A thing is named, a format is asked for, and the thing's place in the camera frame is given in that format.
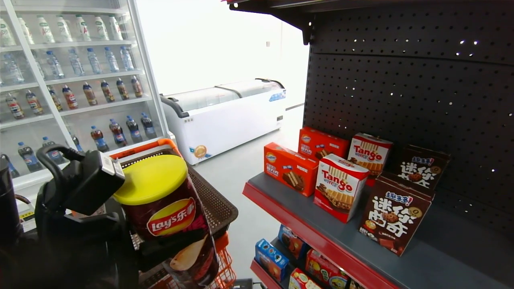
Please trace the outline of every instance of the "orange shopping basket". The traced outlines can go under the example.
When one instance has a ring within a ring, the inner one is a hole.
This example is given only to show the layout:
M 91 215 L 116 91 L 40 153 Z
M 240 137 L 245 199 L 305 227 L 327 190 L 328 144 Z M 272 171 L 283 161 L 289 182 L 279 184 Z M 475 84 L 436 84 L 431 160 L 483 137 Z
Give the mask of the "orange shopping basket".
M 152 143 L 132 148 L 117 154 L 111 155 L 114 159 L 120 159 L 121 166 L 126 168 L 142 159 L 162 154 L 174 154 L 181 156 L 176 144 L 170 139 L 159 139 Z M 228 227 L 237 218 L 238 211 L 223 195 L 213 188 L 193 167 L 188 165 L 189 176 L 193 182 L 198 197 L 204 205 L 207 222 L 211 228 L 216 243 L 216 253 L 219 262 L 219 272 L 209 289 L 228 289 L 235 282 L 236 276 L 232 269 L 232 257 L 227 252 Z M 139 247 L 139 237 L 133 236 L 134 246 Z M 139 276 L 140 289 L 178 289 L 166 270 L 156 266 L 152 270 L 142 273 Z

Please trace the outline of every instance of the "lay's logo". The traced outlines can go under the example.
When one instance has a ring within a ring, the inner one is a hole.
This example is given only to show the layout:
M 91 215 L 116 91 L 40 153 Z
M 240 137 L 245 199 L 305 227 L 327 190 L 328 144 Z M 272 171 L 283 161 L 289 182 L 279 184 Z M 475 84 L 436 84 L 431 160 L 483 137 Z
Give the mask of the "lay's logo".
M 276 160 L 277 160 L 277 157 L 272 154 L 272 153 L 267 153 L 266 154 L 266 159 L 270 162 L 270 163 L 274 163 Z
M 308 136 L 306 134 L 302 135 L 302 141 L 304 143 L 309 143 L 310 142 L 310 136 Z
M 160 209 L 150 217 L 146 228 L 154 236 L 171 235 L 189 227 L 195 215 L 194 199 L 185 198 Z

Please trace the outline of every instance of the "orange snack box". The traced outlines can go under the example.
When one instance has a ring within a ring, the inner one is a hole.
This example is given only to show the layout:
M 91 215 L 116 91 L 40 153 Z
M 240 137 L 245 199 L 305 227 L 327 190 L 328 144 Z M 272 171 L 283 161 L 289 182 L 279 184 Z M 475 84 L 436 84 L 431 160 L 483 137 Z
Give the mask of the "orange snack box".
M 289 278 L 288 289 L 321 289 L 321 287 L 300 269 L 295 268 L 291 273 L 291 278 Z
M 318 130 L 304 127 L 300 130 L 298 152 L 312 159 L 322 159 L 330 154 L 346 158 L 350 141 Z
M 318 251 L 311 249 L 307 253 L 305 270 L 318 281 L 329 285 L 332 289 L 345 289 L 348 275 L 336 265 L 323 257 Z
M 264 146 L 264 171 L 304 196 L 314 193 L 318 162 L 271 142 Z

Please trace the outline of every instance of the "cardboard box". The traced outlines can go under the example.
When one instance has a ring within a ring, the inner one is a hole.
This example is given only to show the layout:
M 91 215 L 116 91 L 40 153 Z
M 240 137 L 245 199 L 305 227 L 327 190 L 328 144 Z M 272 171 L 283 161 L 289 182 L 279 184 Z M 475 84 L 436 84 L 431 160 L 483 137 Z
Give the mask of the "cardboard box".
M 369 170 L 335 154 L 321 159 L 314 203 L 342 222 L 355 213 Z
M 314 249 L 309 250 L 307 253 L 305 270 L 320 282 L 329 285 L 332 289 L 345 289 L 349 279 L 343 270 L 332 264 Z
M 279 240 L 286 246 L 296 259 L 301 259 L 307 253 L 309 245 L 300 239 L 291 229 L 280 225 Z
M 382 172 L 393 143 L 369 134 L 358 133 L 352 138 L 348 160 L 370 171 L 368 185 Z
M 264 146 L 264 171 L 304 196 L 314 193 L 318 162 L 274 142 Z
M 321 289 L 321 287 L 300 269 L 295 268 L 291 273 L 291 278 L 289 278 L 288 289 Z
M 388 169 L 403 179 L 433 190 L 449 162 L 449 154 L 408 144 Z
M 433 190 L 383 172 L 373 186 L 359 231 L 401 256 L 433 199 Z
M 322 159 L 332 153 L 346 158 L 349 145 L 346 139 L 304 127 L 300 130 L 298 152 L 311 159 Z
M 261 239 L 255 244 L 255 260 L 277 281 L 280 282 L 284 279 L 289 259 L 268 241 Z

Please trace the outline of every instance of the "cart handle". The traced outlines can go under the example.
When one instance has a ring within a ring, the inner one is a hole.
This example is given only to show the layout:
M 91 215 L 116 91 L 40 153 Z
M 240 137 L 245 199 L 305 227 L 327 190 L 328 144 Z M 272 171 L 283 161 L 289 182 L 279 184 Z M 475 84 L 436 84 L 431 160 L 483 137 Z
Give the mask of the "cart handle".
M 123 158 L 123 157 L 127 157 L 127 156 L 130 156 L 130 155 L 133 155 L 133 154 L 140 153 L 142 151 L 146 151 L 146 150 L 149 150 L 149 149 L 153 149 L 153 148 L 160 147 L 160 146 L 165 146 L 165 145 L 171 146 L 173 151 L 175 151 L 175 153 L 177 155 L 182 157 L 182 155 L 180 154 L 180 152 L 178 150 L 177 145 L 172 140 L 170 140 L 169 138 L 161 138 L 161 139 L 158 139 L 158 140 L 156 140 L 154 142 L 150 142 L 150 143 L 147 143 L 145 145 L 132 148 L 130 150 L 126 150 L 126 151 L 122 151 L 122 152 L 113 154 L 113 155 L 111 155 L 111 158 L 113 158 L 113 159 Z

